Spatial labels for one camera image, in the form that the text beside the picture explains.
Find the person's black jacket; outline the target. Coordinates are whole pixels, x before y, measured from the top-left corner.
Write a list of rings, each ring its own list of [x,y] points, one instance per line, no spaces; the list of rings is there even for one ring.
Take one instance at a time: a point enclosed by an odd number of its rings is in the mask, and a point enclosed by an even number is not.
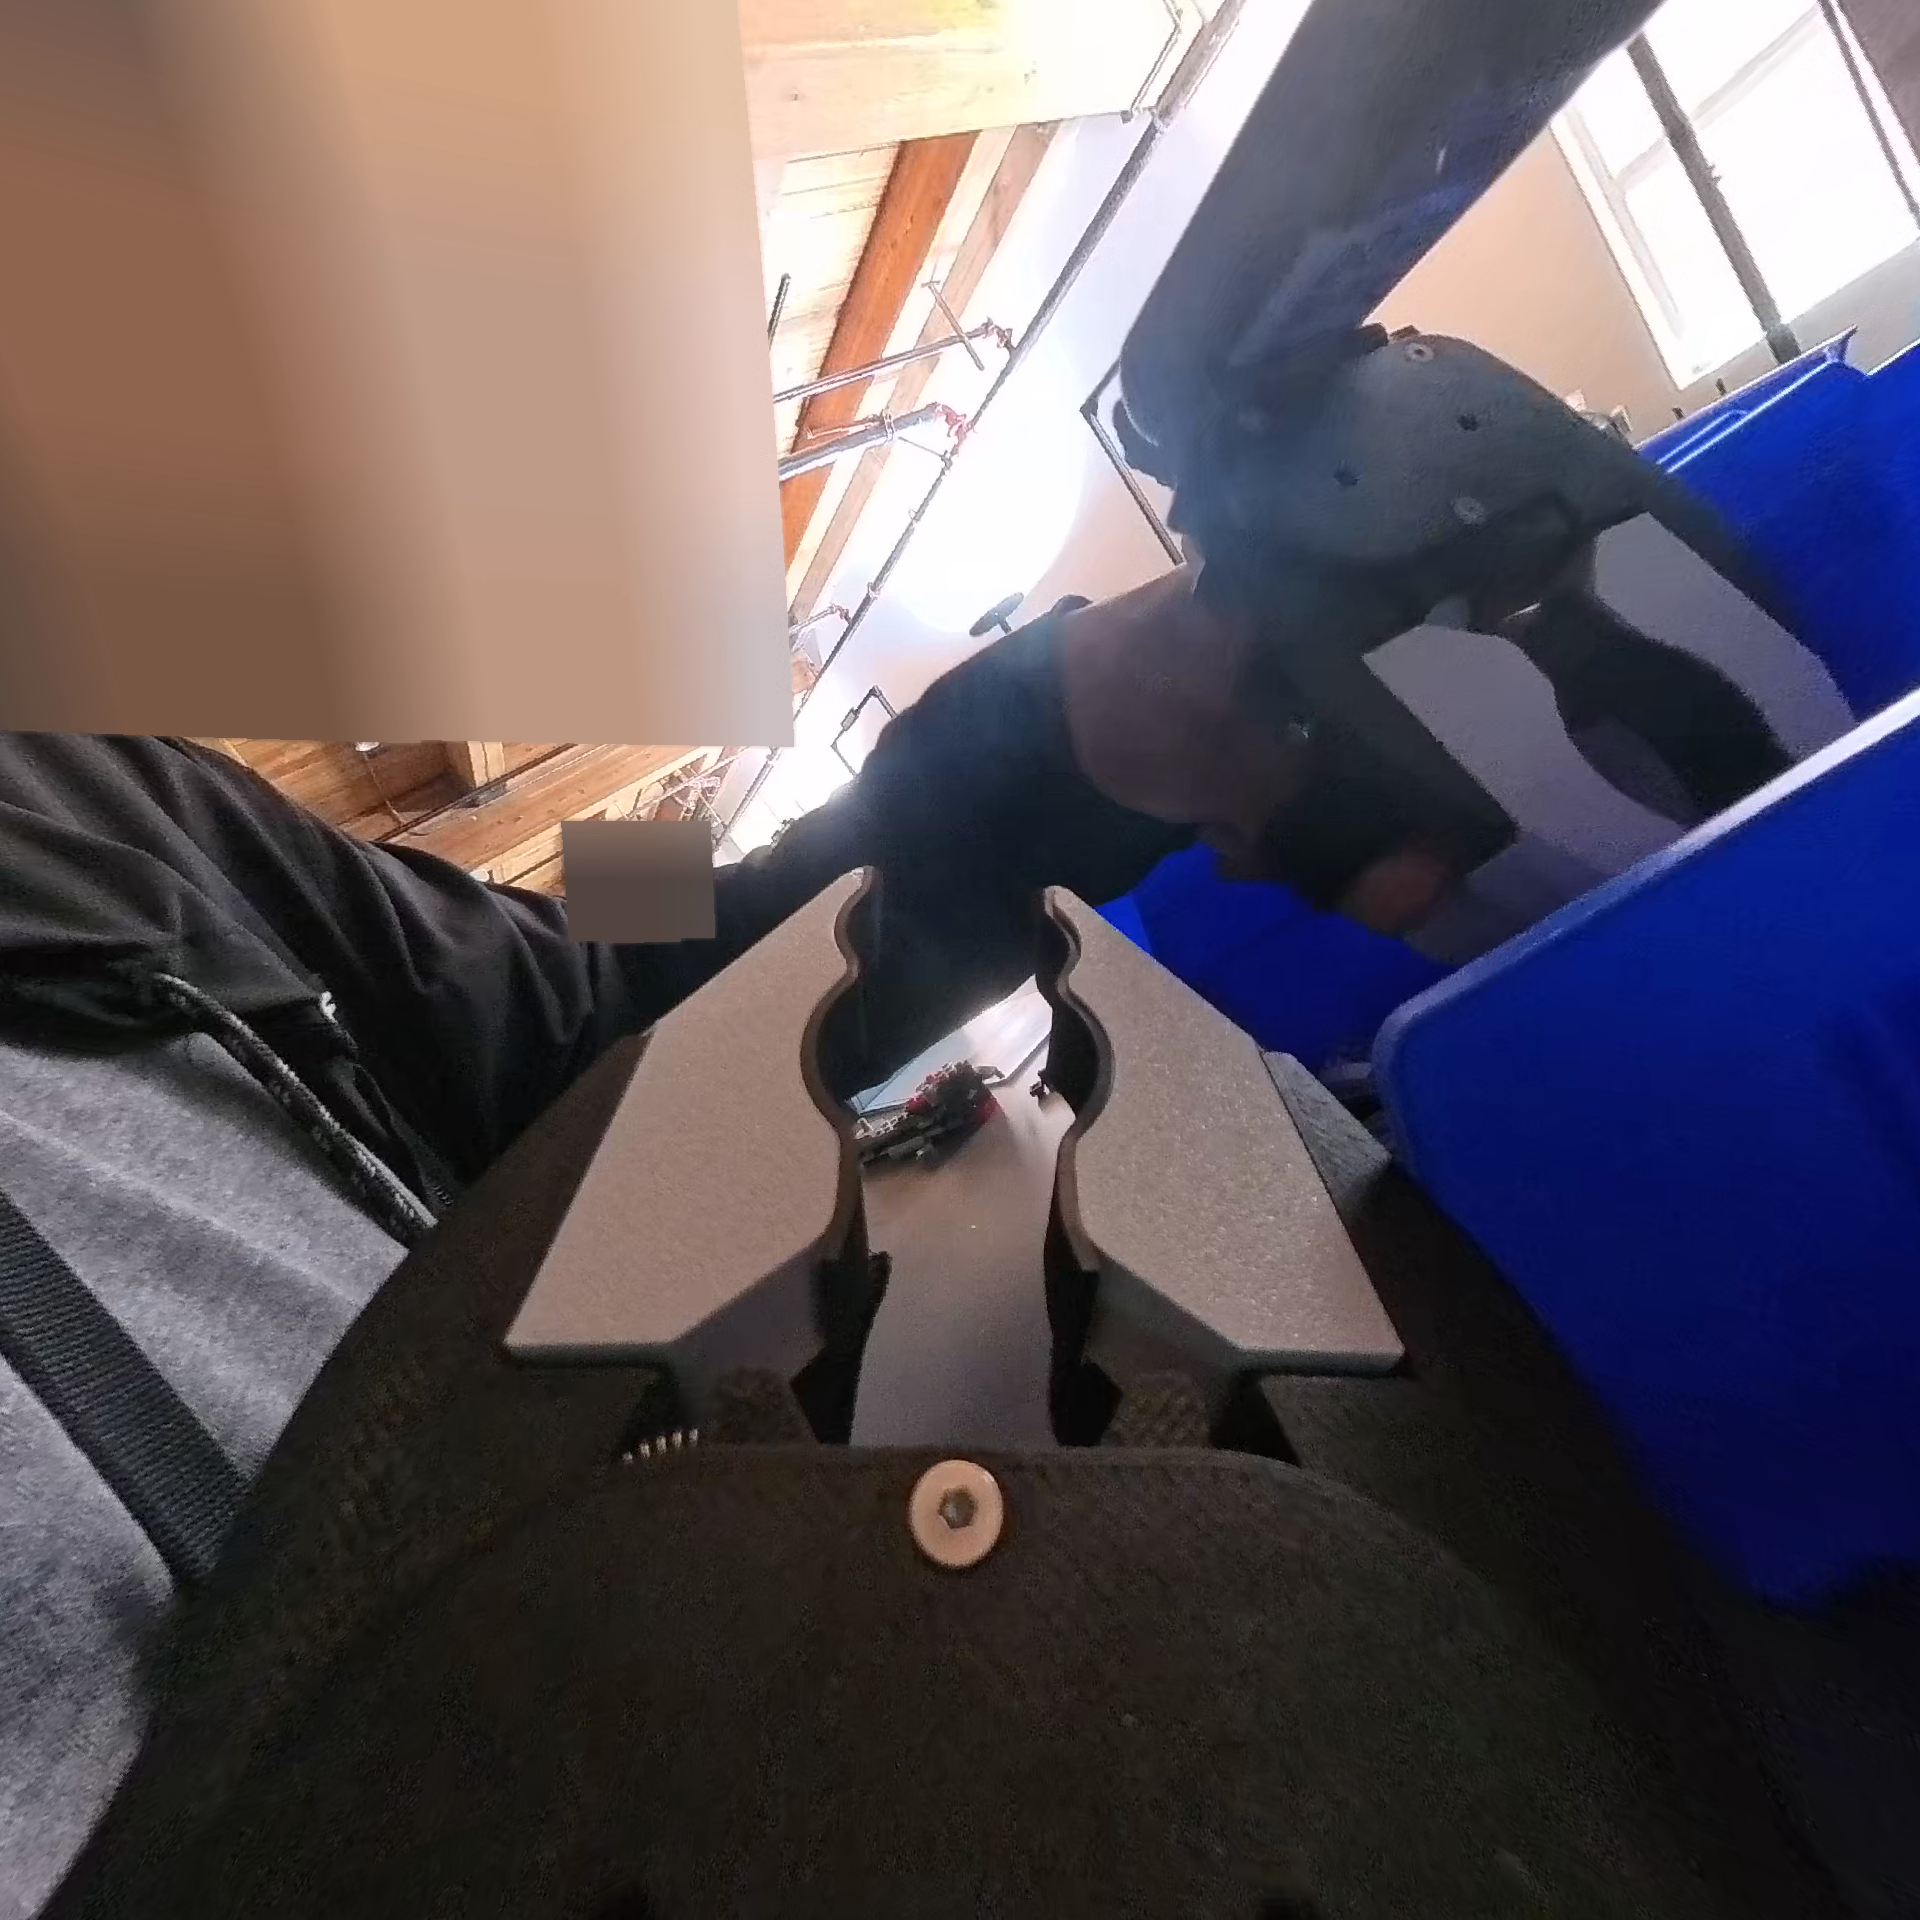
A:
[[[556,898],[376,848],[165,739],[4,735],[2,841],[4,1023],[197,1034],[137,990],[178,976],[431,1210],[748,951],[576,942]]]

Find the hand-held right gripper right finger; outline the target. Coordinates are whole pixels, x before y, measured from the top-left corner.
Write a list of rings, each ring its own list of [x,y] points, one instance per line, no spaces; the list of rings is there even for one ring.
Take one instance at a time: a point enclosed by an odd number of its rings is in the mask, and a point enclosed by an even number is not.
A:
[[[1264,1376],[1392,1376],[1402,1339],[1260,1045],[1063,888],[1040,904],[1055,1424],[1176,1376],[1216,1424]]]

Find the metal ceiling pipe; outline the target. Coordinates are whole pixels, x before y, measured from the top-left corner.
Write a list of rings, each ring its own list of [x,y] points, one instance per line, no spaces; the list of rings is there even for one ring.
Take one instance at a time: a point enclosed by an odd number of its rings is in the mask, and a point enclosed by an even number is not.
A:
[[[941,400],[924,402],[910,411],[880,411],[855,421],[829,439],[815,439],[788,450],[777,464],[777,481],[786,487],[846,458],[864,455],[873,449],[889,449],[924,429],[940,429],[945,432],[949,445],[957,445],[969,434],[969,419]]]
[[[786,392],[777,392],[774,409],[782,409],[786,405],[799,405],[805,400],[815,400],[829,393],[840,393],[852,386],[871,386],[873,383],[892,378],[906,368],[937,361],[949,353],[964,353],[974,368],[985,368],[985,359],[981,358],[982,346],[993,346],[1001,353],[1009,354],[1015,347],[1015,335],[993,321],[982,321],[974,328],[950,333],[941,339],[913,343],[911,347],[904,347],[900,353],[889,353],[880,359],[873,359],[871,365],[856,368],[840,368],[836,373],[818,375]]]

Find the black jacket drawstring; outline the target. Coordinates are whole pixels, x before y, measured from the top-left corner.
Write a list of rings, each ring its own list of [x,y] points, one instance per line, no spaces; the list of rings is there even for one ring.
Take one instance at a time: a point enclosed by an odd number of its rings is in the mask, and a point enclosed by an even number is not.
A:
[[[438,1223],[436,1211],[344,1123],[301,1075],[239,1016],[178,976],[148,975],[137,990],[217,1043],[324,1160],[328,1174],[400,1248],[414,1250]]]

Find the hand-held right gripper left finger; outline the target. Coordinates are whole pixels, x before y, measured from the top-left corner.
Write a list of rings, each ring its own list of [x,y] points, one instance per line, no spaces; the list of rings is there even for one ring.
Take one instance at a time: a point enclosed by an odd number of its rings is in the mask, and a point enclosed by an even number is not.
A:
[[[825,1351],[858,1182],[821,1031],[856,982],[847,919],[871,886],[864,871],[829,883],[655,1025],[509,1323],[509,1357],[791,1378]]]

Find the person's left hand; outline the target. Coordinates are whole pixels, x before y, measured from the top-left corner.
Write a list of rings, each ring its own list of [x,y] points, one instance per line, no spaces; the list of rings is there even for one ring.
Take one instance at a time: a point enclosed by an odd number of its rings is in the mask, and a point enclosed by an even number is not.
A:
[[[1228,878],[1281,881],[1318,766],[1304,731],[1256,711],[1254,642],[1246,618],[1200,594],[1188,561],[1063,615],[1063,717],[1100,794],[1191,831]]]

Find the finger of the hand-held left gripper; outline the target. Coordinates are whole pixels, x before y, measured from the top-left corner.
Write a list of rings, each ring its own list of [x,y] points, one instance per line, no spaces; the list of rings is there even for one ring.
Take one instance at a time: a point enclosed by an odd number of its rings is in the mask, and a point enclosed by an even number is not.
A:
[[[1208,378],[1369,321],[1500,176],[1500,147],[1497,6],[1310,6],[1120,371]]]
[[[1186,226],[1184,366],[1360,323],[1652,13],[1310,6]]]

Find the grey red toy brick model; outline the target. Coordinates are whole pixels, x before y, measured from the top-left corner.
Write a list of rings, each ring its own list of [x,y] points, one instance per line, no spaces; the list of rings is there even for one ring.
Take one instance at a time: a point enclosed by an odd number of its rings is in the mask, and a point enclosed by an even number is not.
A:
[[[855,1121],[855,1161],[877,1168],[949,1153],[998,1111],[1001,1086],[1001,1073],[974,1061],[933,1067],[910,1094],[862,1111]]]

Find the person's left forearm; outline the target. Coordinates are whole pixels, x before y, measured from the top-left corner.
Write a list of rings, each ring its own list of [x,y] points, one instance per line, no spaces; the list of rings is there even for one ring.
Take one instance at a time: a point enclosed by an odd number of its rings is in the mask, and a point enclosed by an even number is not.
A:
[[[825,886],[873,873],[852,993],[828,1017],[823,1079],[847,1098],[1020,990],[1037,898],[1129,895],[1193,831],[1105,798],[1069,741],[1061,641],[1085,597],[976,651],[887,722],[825,806],[714,878],[718,941],[741,954]]]

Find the window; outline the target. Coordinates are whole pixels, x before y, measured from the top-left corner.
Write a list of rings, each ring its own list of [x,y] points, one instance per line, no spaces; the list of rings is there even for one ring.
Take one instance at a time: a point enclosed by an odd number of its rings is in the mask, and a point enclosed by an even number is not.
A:
[[[1914,343],[1914,153],[1834,6],[1670,3],[1640,39],[1800,347],[1849,335],[1872,371]],[[1592,221],[1673,384],[1727,393],[1776,358],[1673,150],[1640,63],[1620,51],[1554,119]]]

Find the person's grey shirt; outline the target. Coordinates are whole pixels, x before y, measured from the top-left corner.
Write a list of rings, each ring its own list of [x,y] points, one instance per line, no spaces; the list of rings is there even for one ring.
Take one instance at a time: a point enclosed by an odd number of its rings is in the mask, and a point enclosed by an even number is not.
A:
[[[401,1257],[215,1041],[12,1041],[4,1195],[254,1478]],[[2,1370],[2,1914],[36,1917],[148,1726],[176,1579],[106,1480]]]

